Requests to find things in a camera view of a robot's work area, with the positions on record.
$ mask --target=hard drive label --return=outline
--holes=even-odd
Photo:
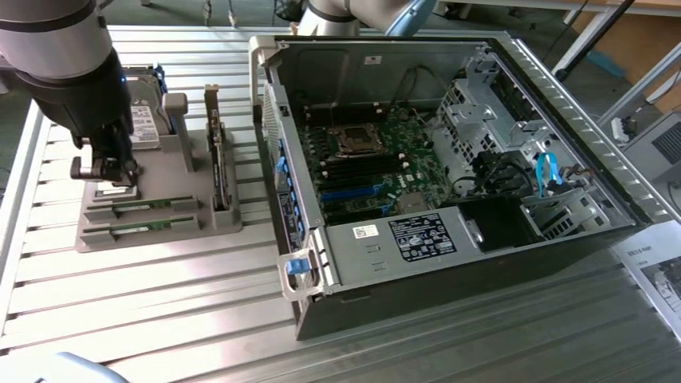
[[[157,130],[157,123],[151,115],[151,108],[149,106],[131,106],[133,112],[133,125],[135,133],[130,136],[130,140],[135,142],[159,141],[159,132]]]

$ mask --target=hard drive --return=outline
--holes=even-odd
[[[125,69],[133,98],[131,112],[135,132],[130,136],[134,150],[161,147],[159,136],[174,134],[171,119],[163,111],[163,93],[167,92],[165,73],[158,67]]]

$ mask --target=barcode sticker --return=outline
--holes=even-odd
[[[133,125],[135,127],[130,140],[134,143],[159,141],[159,132],[157,131],[151,108],[149,106],[131,106],[130,109],[133,112]]]
[[[356,239],[379,235],[379,229],[376,228],[376,225],[358,226],[352,228],[352,231],[355,232]]]

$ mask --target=motherboard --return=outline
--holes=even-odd
[[[299,127],[326,222],[338,225],[426,211],[451,192],[416,109],[307,112]]]

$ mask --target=blue pcie slot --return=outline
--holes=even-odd
[[[339,199],[352,199],[352,198],[360,198],[360,197],[375,197],[380,190],[382,190],[383,184],[367,186],[364,188],[355,188],[348,190],[340,190],[340,191],[331,191],[322,193],[320,200],[322,202],[330,202],[330,201],[338,201]]]

